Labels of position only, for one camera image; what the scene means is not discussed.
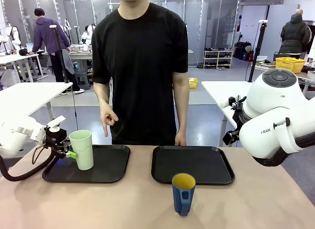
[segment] black tray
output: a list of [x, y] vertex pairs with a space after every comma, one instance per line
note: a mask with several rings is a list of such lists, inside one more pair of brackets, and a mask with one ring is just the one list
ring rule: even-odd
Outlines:
[[202, 146], [159, 146], [152, 157], [152, 177], [171, 184], [177, 173], [189, 173], [197, 185], [223, 186], [235, 180], [234, 172], [221, 149]]
[[53, 161], [43, 172], [45, 181], [58, 183], [114, 183], [126, 172], [130, 149], [123, 145], [93, 145], [94, 166], [82, 171], [75, 159]]

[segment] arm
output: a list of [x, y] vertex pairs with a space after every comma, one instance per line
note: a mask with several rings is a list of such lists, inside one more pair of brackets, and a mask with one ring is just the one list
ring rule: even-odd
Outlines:
[[178, 18], [173, 27], [173, 89], [179, 122], [176, 145], [186, 145], [186, 122], [189, 101], [188, 37], [184, 22]]
[[187, 110], [189, 101], [189, 81], [187, 72], [173, 72], [173, 88], [179, 123], [178, 132], [186, 133]]
[[39, 30], [37, 29], [37, 27], [35, 27], [35, 30], [34, 30], [34, 46], [32, 48], [32, 51], [36, 53], [41, 48], [42, 44], [43, 44], [43, 39], [40, 36]]
[[281, 37], [281, 43], [284, 43], [284, 36], [285, 36], [285, 26], [283, 26], [280, 37]]
[[106, 69], [104, 53], [101, 46], [99, 46], [100, 44], [102, 44], [101, 37], [98, 36], [98, 33], [94, 33], [92, 36], [94, 91], [99, 102], [100, 119], [105, 136], [108, 136], [107, 125], [113, 126], [118, 121], [118, 117], [109, 106], [109, 81], [111, 76]]
[[63, 30], [61, 29], [61, 26], [59, 25], [59, 23], [57, 21], [55, 21], [55, 23], [57, 26], [58, 34], [61, 37], [61, 40], [64, 42], [66, 47], [70, 47], [70, 42], [69, 42], [67, 36], [65, 35], [65, 33], [63, 32]]
[[307, 45], [312, 40], [312, 31], [310, 27], [305, 26], [305, 31], [302, 39], [302, 44]]

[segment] yellow crate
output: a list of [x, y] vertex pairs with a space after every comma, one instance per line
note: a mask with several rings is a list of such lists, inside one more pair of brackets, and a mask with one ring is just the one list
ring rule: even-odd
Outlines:
[[300, 73], [306, 60], [295, 58], [276, 58], [276, 68]]
[[189, 88], [195, 89], [197, 88], [198, 79], [197, 78], [189, 78]]

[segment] green cup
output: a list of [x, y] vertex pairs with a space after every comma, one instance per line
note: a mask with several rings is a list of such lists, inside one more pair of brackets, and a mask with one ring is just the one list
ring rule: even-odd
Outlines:
[[92, 133], [88, 130], [79, 130], [69, 135], [73, 152], [77, 154], [77, 164], [80, 170], [93, 167]]

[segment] blue cup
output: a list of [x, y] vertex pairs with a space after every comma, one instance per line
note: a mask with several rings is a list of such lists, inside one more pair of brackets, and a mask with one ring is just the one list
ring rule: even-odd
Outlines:
[[178, 173], [173, 176], [172, 186], [175, 212], [180, 216], [187, 216], [190, 211], [196, 180], [187, 173]]

